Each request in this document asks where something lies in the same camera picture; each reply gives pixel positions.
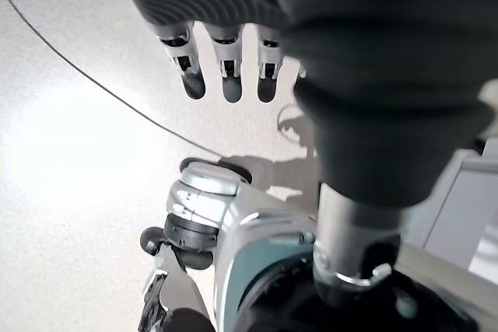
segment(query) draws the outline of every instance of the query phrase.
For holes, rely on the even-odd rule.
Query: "black cable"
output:
[[[86,74],[81,68],[79,68],[75,63],[73,63],[71,60],[69,60],[66,56],[64,56],[61,52],[59,52],[57,50],[57,48],[55,48],[48,40],[45,39],[45,37],[43,35],[40,34],[40,32],[27,20],[27,18],[23,15],[23,13],[19,10],[19,8],[17,8],[17,5],[14,3],[13,0],[7,0],[9,2],[9,4],[12,6],[12,8],[14,9],[14,11],[16,11],[16,13],[19,15],[19,17],[21,18],[21,20],[31,29],[31,31],[33,31],[36,36],[42,41],[44,42],[44,44],[49,47],[57,56],[59,56],[62,60],[64,60],[67,64],[71,65],[71,67],[73,67],[79,74],[83,75],[85,78],[87,78],[88,80],[90,80],[93,84],[95,84],[96,86],[100,87],[102,90],[104,90],[106,93],[108,93],[109,95],[111,95],[112,97],[114,97],[115,99],[119,100],[120,102],[122,102],[125,106],[127,106],[128,108],[130,108],[131,110],[133,110],[135,113],[137,113],[138,115],[142,116],[143,118],[145,118],[147,121],[149,121],[150,123],[152,124],[155,124],[158,128],[172,134],[173,136],[176,136],[177,138],[183,140],[184,142],[187,142],[188,144],[190,145],[193,145],[194,147],[197,147],[199,149],[202,149],[203,151],[207,152],[207,153],[211,153],[212,155],[216,156],[216,157],[223,157],[223,155],[221,153],[218,153],[216,151],[213,151],[212,149],[209,149],[209,148],[206,148],[204,145],[200,145],[190,139],[187,139],[185,138],[183,135],[180,135],[178,134],[177,132],[173,131],[173,130],[170,130],[169,128],[167,128],[166,126],[163,126],[162,124],[160,124],[159,122],[153,120],[151,117],[147,116],[146,114],[144,114],[143,112],[141,112],[140,110],[136,109],[134,106],[132,106],[130,103],[124,101],[121,97],[119,97],[118,95],[116,95],[115,93],[113,93],[112,91],[110,91],[108,88],[106,88],[104,85],[102,85],[101,83],[99,83],[97,80],[95,80],[94,78],[92,78],[91,76],[89,76],[88,74]]]

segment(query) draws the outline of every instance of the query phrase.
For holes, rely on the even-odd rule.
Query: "white floor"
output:
[[[297,63],[286,60],[277,97],[260,103],[254,28],[244,31],[235,105],[223,99],[211,43],[196,28],[207,93],[194,102],[130,0],[13,1],[121,98],[249,167],[260,188],[313,207],[310,126],[292,96]],[[0,330],[135,330],[152,266],[139,235],[163,224],[167,191],[189,156],[218,159],[96,87],[0,0]]]

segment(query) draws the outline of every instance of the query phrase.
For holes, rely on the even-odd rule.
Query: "black rubber fingertip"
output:
[[[188,97],[194,100],[201,99],[205,94],[204,77],[202,73],[185,74],[181,76],[184,83],[185,92]]]
[[[155,256],[162,243],[166,241],[164,231],[160,227],[149,227],[140,235],[140,247],[151,256]]]
[[[223,78],[223,95],[229,103],[236,103],[242,97],[242,80],[240,77]]]
[[[277,91],[277,80],[260,78],[258,80],[258,97],[263,103],[269,103],[275,97]]]

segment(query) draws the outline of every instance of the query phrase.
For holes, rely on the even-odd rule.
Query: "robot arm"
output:
[[[498,75],[496,0],[134,1],[163,42],[180,42],[166,45],[182,78],[196,75],[184,79],[194,99],[205,89],[195,45],[173,26],[206,24],[231,102],[241,25],[261,25],[262,101],[281,56],[300,60],[306,76],[294,91],[315,125],[323,181],[314,285],[345,309],[390,281],[412,207],[493,117],[477,95]]]

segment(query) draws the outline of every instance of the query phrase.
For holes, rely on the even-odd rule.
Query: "gray panel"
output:
[[[462,170],[426,244],[426,251],[465,269],[498,201],[498,173]]]

